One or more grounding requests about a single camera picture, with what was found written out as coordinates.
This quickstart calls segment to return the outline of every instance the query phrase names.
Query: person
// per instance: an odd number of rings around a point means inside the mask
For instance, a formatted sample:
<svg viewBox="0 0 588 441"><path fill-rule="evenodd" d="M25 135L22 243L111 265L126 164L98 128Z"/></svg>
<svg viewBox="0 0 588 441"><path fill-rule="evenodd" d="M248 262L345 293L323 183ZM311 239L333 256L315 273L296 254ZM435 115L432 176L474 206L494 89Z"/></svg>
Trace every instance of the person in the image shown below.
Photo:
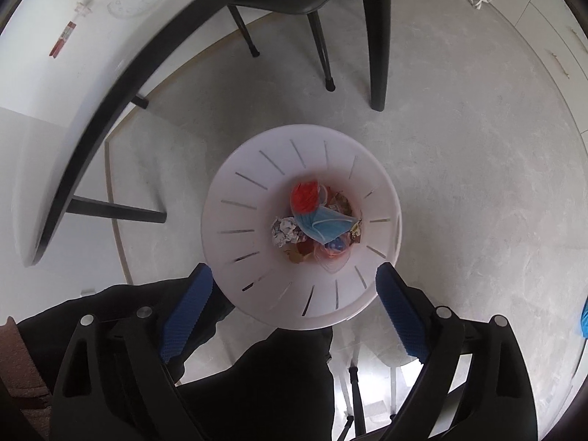
<svg viewBox="0 0 588 441"><path fill-rule="evenodd" d="M0 326L0 380L12 402L44 439L49 437L51 395L70 338L87 314L100 321L127 318L143 306L158 307L163 321L202 270L185 279L141 286L116 285L69 300L16 324ZM216 283L179 355L167 362L174 382L194 350L216 332L233 305ZM161 338L162 324L156 336ZM276 329L251 346L228 370L181 384L177 390L211 441L242 439L327 441L334 418L333 377L327 365L332 328Z"/></svg>

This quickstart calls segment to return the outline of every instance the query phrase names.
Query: crumpled paper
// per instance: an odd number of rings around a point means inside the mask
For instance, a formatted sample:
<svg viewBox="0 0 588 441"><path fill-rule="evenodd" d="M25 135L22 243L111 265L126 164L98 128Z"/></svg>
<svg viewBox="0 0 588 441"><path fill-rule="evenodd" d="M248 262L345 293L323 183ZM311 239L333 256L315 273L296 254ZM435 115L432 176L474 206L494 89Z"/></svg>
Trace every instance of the crumpled paper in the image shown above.
<svg viewBox="0 0 588 441"><path fill-rule="evenodd" d="M283 247L287 243L304 242L306 235L296 224L294 217L276 219L272 224L272 242L276 247Z"/></svg>

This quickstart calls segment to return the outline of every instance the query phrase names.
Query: cabinet handle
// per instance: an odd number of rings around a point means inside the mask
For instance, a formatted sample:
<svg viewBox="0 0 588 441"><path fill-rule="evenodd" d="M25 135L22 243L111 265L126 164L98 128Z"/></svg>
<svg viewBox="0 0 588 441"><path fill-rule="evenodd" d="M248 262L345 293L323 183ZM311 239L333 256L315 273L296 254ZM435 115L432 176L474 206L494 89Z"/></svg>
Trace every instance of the cabinet handle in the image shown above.
<svg viewBox="0 0 588 441"><path fill-rule="evenodd" d="M551 53L551 55L555 58L555 61L557 61L557 63L559 64L559 67L562 69L563 74L566 75L566 77L569 79L570 78L570 75L567 74L567 71L563 67L563 64L561 64L561 62L560 62L559 58L557 57L557 55L554 52L552 52L552 51L549 51L549 53Z"/></svg>
<svg viewBox="0 0 588 441"><path fill-rule="evenodd" d="M578 38L578 41L581 43L581 45L584 48L584 51L588 53L588 47L586 47L586 43L584 43L584 40L582 38L580 38L580 35L578 35L576 33L576 30L574 28L570 28L571 32L576 35L576 38Z"/></svg>

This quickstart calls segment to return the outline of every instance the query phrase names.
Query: gray concrete floor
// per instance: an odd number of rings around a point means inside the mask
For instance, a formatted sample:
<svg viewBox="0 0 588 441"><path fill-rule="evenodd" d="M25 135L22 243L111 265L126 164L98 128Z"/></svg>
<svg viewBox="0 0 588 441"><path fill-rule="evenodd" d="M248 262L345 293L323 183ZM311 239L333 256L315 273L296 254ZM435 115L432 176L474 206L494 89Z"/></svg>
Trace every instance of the gray concrete floor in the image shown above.
<svg viewBox="0 0 588 441"><path fill-rule="evenodd" d="M586 150L548 72L496 10L477 11L467 0L392 4L383 113L368 105L361 0L332 0L320 11L333 93L323 86L306 18L270 15L251 25L261 57L230 36L149 96L148 111L134 112L110 141L115 201L169 214L165 225L121 223L130 272L148 283L186 276L204 259L208 185L248 138L278 125L334 128L364 144L396 186L405 281L463 318L509 318L543 432L582 346ZM234 311L196 350L184 380L227 368L271 331ZM378 300L334 328L333 433L345 422L345 368L357 357L375 429L398 408L396 367L411 360ZM465 373L461 367L456 382Z"/></svg>

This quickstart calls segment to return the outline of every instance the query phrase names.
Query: table leg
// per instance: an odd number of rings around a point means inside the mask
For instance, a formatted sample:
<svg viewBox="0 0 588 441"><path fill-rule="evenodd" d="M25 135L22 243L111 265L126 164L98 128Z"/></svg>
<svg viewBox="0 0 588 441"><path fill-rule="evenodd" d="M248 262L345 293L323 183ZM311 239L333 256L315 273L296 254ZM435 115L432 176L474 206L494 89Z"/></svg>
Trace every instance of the table leg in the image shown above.
<svg viewBox="0 0 588 441"><path fill-rule="evenodd" d="M165 212L137 209L136 207L121 206L120 204L77 196L72 197L66 212L122 221L155 222L158 224L163 224L168 216Z"/></svg>
<svg viewBox="0 0 588 441"><path fill-rule="evenodd" d="M390 0L363 0L366 15L371 107L383 111L386 104L390 59Z"/></svg>

